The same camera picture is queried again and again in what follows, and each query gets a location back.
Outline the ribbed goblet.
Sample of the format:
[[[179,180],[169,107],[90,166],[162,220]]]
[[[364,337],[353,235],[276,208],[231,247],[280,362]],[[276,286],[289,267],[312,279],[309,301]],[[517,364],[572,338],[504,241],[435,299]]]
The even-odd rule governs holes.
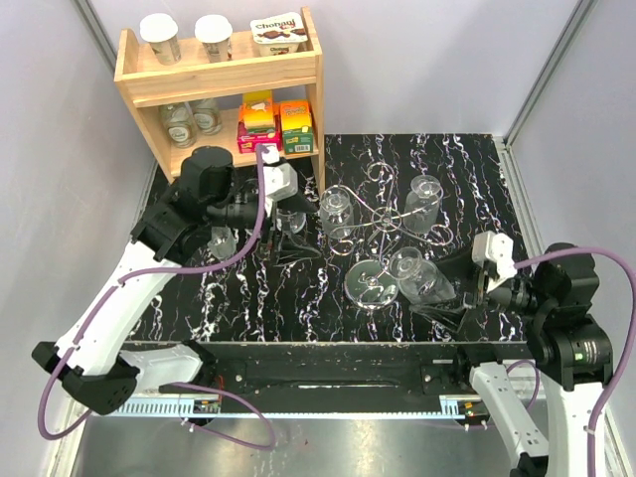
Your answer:
[[[436,224],[443,190],[439,181],[428,175],[419,175],[410,182],[402,222],[412,233],[426,235]]]
[[[320,198],[319,217],[324,233],[330,239],[345,239],[353,231],[354,212],[349,193],[332,186]]]
[[[389,273],[400,293],[413,305],[436,304],[456,297],[451,282],[418,248],[407,246],[394,253]]]
[[[228,227],[211,227],[208,249],[219,261],[231,258],[237,251],[237,242],[232,230]]]

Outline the chrome wine glass rack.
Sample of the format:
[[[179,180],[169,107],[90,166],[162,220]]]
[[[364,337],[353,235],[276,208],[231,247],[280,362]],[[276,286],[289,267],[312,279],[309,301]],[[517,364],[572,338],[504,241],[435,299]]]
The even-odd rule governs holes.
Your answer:
[[[404,207],[399,210],[392,203],[385,203],[376,207],[367,204],[362,197],[345,185],[335,185],[345,189],[351,199],[354,212],[352,233],[344,239],[327,238],[330,247],[338,245],[346,248],[345,253],[353,251],[353,240],[359,239],[364,232],[370,232],[369,240],[379,241],[377,256],[362,259],[354,263],[344,278],[344,291],[352,303],[362,309],[375,311],[382,309],[397,300],[401,295],[398,282],[389,273],[389,261],[398,251],[389,244],[390,239],[409,238],[424,243],[426,235],[410,232],[403,224]]]

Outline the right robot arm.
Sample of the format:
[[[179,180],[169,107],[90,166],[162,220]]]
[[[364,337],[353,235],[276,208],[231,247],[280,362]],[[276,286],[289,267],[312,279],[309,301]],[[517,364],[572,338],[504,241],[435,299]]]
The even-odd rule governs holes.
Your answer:
[[[499,432],[513,476],[597,476],[604,429],[599,422],[618,376],[610,338],[592,317],[600,285],[597,247],[558,242],[525,261],[512,258],[508,237],[478,236],[438,262],[442,273],[466,286],[450,314],[501,308],[526,321],[526,344],[549,411],[542,434],[507,386],[508,369],[487,345],[458,347],[448,365],[433,368],[432,388],[476,394]]]

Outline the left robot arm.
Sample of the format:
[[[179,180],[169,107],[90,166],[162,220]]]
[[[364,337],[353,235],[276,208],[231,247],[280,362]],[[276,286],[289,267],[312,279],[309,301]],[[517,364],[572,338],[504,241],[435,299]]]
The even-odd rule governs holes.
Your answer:
[[[271,145],[257,146],[257,193],[239,183],[232,153],[222,147],[196,148],[180,176],[147,209],[131,232],[116,269],[77,323],[56,342],[40,342],[32,357],[63,389],[89,410],[108,415],[135,393],[183,382],[194,393],[216,379],[213,356],[196,344],[146,352],[122,346],[152,299],[178,274],[222,270],[215,263],[189,266],[212,239],[215,228],[249,230],[243,248],[225,264],[241,260],[258,239],[272,240],[279,210],[313,213],[298,186],[296,170]]]

